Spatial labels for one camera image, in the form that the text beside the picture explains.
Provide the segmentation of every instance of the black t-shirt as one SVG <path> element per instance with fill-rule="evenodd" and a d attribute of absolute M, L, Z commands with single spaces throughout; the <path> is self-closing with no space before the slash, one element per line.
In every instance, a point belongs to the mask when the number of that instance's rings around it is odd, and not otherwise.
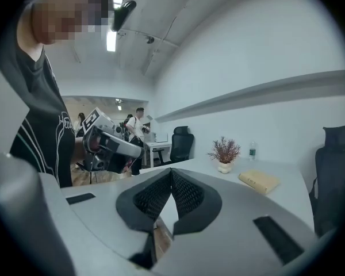
<path fill-rule="evenodd" d="M 60 187 L 69 187 L 74 130 L 45 51 L 35 62 L 18 45 L 17 24 L 23 9 L 0 43 L 0 70 L 29 108 L 10 153 L 38 172 L 55 176 Z"/>

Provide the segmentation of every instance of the black pants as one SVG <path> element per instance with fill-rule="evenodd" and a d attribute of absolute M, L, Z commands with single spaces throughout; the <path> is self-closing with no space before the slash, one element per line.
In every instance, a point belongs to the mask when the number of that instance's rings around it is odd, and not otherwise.
<path fill-rule="evenodd" d="M 139 147 L 144 147 L 144 143 L 137 137 L 134 137 L 130 142 Z M 142 168 L 142 158 L 136 159 L 134 163 L 132 164 L 132 175 L 134 176 L 139 175 L 139 170 L 141 168 Z"/>

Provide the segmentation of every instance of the plastic bottle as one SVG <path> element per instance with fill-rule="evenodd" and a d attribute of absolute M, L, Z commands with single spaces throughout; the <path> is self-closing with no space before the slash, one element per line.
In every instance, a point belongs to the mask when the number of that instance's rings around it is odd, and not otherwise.
<path fill-rule="evenodd" d="M 249 160 L 255 160 L 256 148 L 256 142 L 252 141 L 249 146 Z"/>

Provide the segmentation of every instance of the ceiling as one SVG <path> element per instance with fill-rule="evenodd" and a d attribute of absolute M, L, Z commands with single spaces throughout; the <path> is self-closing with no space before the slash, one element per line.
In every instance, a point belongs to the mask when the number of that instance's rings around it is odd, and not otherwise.
<path fill-rule="evenodd" d="M 111 97 L 66 96 L 63 97 L 63 100 L 66 106 L 76 105 L 77 107 L 80 107 L 82 105 L 91 105 L 92 107 L 99 107 L 101 110 L 107 107 L 108 111 L 114 110 L 115 112 L 118 111 L 117 106 L 119 105 L 116 103 L 116 99 Z M 134 112 L 137 108 L 144 106 L 144 103 L 141 101 L 129 99 L 121 100 L 122 111 Z"/>
<path fill-rule="evenodd" d="M 94 32 L 82 33 L 63 44 L 68 49 L 63 53 L 80 63 L 102 58 L 122 70 L 138 71 L 154 79 L 187 36 L 228 0 L 135 1 L 137 7 L 118 32 L 116 52 L 106 51 L 106 36 Z M 147 44 L 147 36 L 155 41 Z M 56 56 L 51 53 L 58 50 L 47 48 L 50 60 Z"/>

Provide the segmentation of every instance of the black hair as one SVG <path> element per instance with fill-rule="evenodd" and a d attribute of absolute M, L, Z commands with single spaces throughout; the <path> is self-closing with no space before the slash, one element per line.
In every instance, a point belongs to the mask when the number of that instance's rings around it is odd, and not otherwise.
<path fill-rule="evenodd" d="M 78 117 L 80 117 L 80 123 L 82 123 L 86 119 L 84 113 L 79 113 Z"/>

